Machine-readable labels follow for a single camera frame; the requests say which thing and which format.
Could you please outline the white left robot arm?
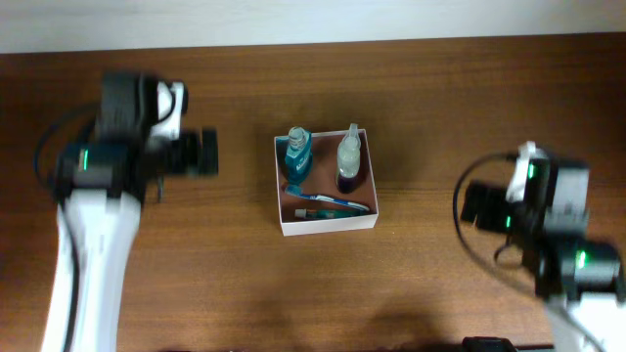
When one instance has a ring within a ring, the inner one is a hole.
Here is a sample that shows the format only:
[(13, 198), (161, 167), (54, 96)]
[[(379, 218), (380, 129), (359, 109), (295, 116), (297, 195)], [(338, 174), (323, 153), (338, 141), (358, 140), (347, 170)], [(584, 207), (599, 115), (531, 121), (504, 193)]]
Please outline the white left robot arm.
[(62, 115), (35, 150), (79, 117), (88, 120), (38, 181), (57, 205), (58, 254), (44, 351), (113, 351), (125, 268), (147, 188), (167, 177), (218, 172), (213, 128), (185, 131), (189, 91), (181, 81), (109, 73), (102, 98)]

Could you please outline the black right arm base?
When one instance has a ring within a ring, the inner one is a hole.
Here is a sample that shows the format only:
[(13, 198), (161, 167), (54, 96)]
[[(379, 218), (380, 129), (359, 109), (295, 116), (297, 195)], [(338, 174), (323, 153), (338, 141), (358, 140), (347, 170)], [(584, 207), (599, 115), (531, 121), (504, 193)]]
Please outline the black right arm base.
[(487, 336), (465, 337), (461, 346), (464, 352), (555, 352), (553, 345), (514, 346), (506, 338)]

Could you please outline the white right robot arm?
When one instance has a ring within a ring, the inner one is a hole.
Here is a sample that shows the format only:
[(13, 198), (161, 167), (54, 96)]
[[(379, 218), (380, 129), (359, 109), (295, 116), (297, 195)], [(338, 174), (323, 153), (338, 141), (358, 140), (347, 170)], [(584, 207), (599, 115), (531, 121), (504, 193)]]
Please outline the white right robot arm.
[(527, 142), (478, 158), (453, 192), (456, 227), (469, 223), (504, 236), (503, 249), (520, 249), (518, 265), (533, 277), (533, 288), (507, 276), (511, 265), (486, 262), (457, 235), (484, 272), (542, 302), (554, 351), (625, 348), (625, 264), (614, 245), (587, 237), (589, 176), (585, 161)]

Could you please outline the teal mouthwash bottle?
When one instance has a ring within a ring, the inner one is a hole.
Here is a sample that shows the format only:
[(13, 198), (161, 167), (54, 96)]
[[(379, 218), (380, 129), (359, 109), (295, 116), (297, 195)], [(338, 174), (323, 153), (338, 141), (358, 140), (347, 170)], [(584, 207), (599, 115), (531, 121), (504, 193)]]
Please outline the teal mouthwash bottle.
[(312, 168), (312, 134), (309, 131), (299, 126), (289, 131), (285, 164), (290, 184), (299, 185), (307, 178)]

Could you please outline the blue white toothbrush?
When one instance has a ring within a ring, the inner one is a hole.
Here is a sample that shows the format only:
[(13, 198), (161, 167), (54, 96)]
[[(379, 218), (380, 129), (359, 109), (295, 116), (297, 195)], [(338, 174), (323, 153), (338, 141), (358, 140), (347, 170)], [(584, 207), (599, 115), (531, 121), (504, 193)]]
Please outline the blue white toothbrush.
[(287, 184), (284, 188), (284, 191), (287, 195), (296, 197), (296, 198), (332, 203), (332, 204), (341, 205), (341, 206), (345, 206), (345, 207), (349, 207), (349, 208), (353, 208), (353, 209), (357, 209), (357, 210), (365, 211), (365, 212), (368, 212), (370, 210), (369, 206), (358, 203), (358, 202), (340, 199), (340, 198), (333, 198), (333, 197), (325, 196), (321, 194), (316, 194), (316, 195), (306, 194), (305, 192), (302, 191), (300, 187), (296, 185)]

